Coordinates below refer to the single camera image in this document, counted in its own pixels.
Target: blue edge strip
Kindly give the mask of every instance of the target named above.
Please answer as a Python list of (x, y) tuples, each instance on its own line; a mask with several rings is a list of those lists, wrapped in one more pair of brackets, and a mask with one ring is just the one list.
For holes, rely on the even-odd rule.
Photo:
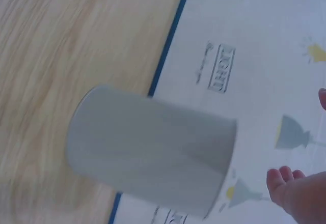
[[(185, 5), (185, 2), (186, 2), (186, 0), (180, 0), (180, 4), (178, 6), (176, 15), (175, 15), (175, 17), (173, 19), (171, 29), (169, 31), (167, 40), (165, 42), (161, 57), (159, 59), (159, 62), (158, 62), (158, 65), (157, 65), (157, 68), (156, 68), (156, 71), (155, 71), (155, 74), (154, 74), (154, 77), (153, 77), (151, 87), (150, 87), (149, 92), (148, 92), (148, 96), (150, 96), (150, 97), (152, 97), (154, 95), (154, 92), (155, 92), (155, 89), (156, 89), (156, 86), (157, 86), (157, 83), (158, 83), (158, 79), (159, 79), (159, 76), (161, 75), (162, 68), (163, 68), (165, 59), (166, 59), (166, 57), (168, 55), (168, 51), (169, 51), (169, 48), (171, 46), (171, 42), (172, 42), (174, 33), (175, 33), (176, 29), (177, 29), (177, 25), (179, 23), (179, 19), (180, 19), (183, 7)], [(116, 197), (115, 197), (114, 202), (113, 202), (113, 208), (112, 208), (112, 211), (111, 211), (111, 215), (110, 215), (110, 218), (108, 220), (108, 224), (114, 224), (114, 220), (115, 220), (115, 217), (116, 217), (116, 214), (117, 214), (117, 210), (118, 210), (119, 202), (120, 202), (120, 199), (121, 199), (121, 195), (122, 195), (122, 193), (120, 193), (120, 192), (116, 194)]]

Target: yellow splash illustration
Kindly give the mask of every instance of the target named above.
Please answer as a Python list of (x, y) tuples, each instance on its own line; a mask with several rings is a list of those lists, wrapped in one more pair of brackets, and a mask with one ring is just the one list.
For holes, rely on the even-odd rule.
[(229, 189), (226, 192), (226, 196), (230, 200), (233, 198), (233, 196), (234, 196), (234, 187), (229, 187)]
[(309, 55), (314, 59), (314, 62), (326, 61), (326, 51), (323, 50), (318, 44), (308, 46)]
[(279, 126), (277, 127), (276, 144), (277, 144), (277, 142), (279, 141), (279, 138), (280, 138), (281, 128), (282, 128), (282, 122), (283, 122), (283, 121), (281, 121), (281, 123), (280, 123)]

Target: white cylinder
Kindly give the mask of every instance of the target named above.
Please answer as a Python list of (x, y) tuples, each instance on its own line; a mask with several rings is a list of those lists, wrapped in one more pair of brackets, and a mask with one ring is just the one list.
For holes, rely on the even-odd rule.
[(79, 174), (163, 207), (206, 217), (231, 161), (235, 120), (98, 86), (70, 122)]

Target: paper cup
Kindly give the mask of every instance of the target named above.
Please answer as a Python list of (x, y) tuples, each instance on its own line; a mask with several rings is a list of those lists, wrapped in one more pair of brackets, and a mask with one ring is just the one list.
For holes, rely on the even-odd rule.
[(66, 153), (81, 175), (206, 217), (228, 172), (235, 137), (235, 120), (98, 86), (73, 115)]

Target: printed illustration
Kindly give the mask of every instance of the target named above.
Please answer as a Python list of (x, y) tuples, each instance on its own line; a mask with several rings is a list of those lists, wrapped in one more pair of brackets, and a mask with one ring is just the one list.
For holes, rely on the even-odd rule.
[(275, 148), (294, 149), (300, 145), (306, 148), (308, 144), (326, 146), (326, 144), (314, 141), (310, 132), (304, 132), (302, 126), (295, 119), (283, 115), (278, 129)]
[(164, 224), (185, 224), (187, 215), (170, 210)]
[(312, 40), (311, 37), (304, 38), (302, 47), (306, 49), (304, 56), (309, 57), (309, 63), (313, 62), (326, 62), (326, 51), (316, 42)]
[[(250, 190), (242, 179), (238, 179), (234, 186), (228, 188), (226, 196), (230, 200), (228, 208), (243, 204), (246, 201), (270, 201), (270, 198), (264, 197), (262, 193)], [(222, 204), (220, 212), (226, 206), (226, 203)]]

